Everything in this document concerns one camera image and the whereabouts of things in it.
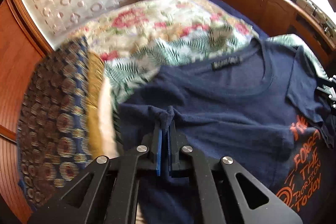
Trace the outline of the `floral quilt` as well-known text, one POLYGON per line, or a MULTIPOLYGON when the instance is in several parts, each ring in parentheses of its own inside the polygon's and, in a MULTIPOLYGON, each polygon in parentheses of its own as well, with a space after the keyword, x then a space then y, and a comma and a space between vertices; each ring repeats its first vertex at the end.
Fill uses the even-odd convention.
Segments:
POLYGON ((70 34, 84 36, 104 61, 128 57, 154 39, 173 42, 194 31, 225 26, 227 34, 258 35, 244 20, 209 0, 148 0, 123 6, 90 20, 70 34))

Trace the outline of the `long wooden sideboard cabinet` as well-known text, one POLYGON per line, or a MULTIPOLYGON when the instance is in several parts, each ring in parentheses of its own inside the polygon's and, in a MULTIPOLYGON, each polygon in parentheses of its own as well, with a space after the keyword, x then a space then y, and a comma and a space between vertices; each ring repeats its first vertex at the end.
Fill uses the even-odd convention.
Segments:
POLYGON ((335 70, 335 43, 322 27, 290 0, 221 0, 241 12, 268 36, 293 33, 302 38, 327 71, 335 70))

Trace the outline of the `palm-leaf print bedsheet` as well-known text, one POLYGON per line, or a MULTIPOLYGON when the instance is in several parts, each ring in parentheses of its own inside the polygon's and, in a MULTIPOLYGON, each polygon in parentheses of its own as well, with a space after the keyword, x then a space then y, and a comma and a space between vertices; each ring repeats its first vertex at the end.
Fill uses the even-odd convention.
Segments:
POLYGON ((112 88, 112 112, 150 82, 162 65, 176 67, 233 53, 248 46, 253 38, 258 35, 225 34, 219 29, 195 31, 173 42, 154 39, 129 57, 107 61, 104 73, 112 88))

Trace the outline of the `navy blue printed t-shirt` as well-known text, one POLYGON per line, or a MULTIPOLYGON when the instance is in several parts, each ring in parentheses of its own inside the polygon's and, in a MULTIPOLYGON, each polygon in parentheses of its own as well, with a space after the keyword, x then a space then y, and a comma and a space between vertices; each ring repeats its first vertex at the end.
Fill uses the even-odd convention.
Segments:
POLYGON ((168 175, 167 135, 175 125, 190 146, 232 157, 303 223, 316 223, 335 189, 335 117, 316 87, 303 47, 258 39, 229 55, 161 67, 118 107, 125 149, 155 129, 162 135, 161 178, 139 186, 145 221, 194 222, 189 181, 168 175))

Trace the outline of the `navy blue blanket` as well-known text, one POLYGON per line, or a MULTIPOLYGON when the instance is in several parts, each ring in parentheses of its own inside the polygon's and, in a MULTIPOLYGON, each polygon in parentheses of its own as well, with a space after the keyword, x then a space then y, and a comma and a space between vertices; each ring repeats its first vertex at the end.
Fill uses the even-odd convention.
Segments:
POLYGON ((258 33, 260 39, 265 40, 265 39, 269 38, 269 36, 257 24, 255 24, 252 20, 250 20, 245 15, 243 15, 241 12, 235 10, 233 7, 231 7, 227 3, 225 3, 221 0, 209 0, 209 1, 216 4, 217 6, 222 8, 224 11, 231 14, 232 16, 235 16, 239 19, 242 19, 246 23, 250 24, 253 27, 253 29, 258 33))

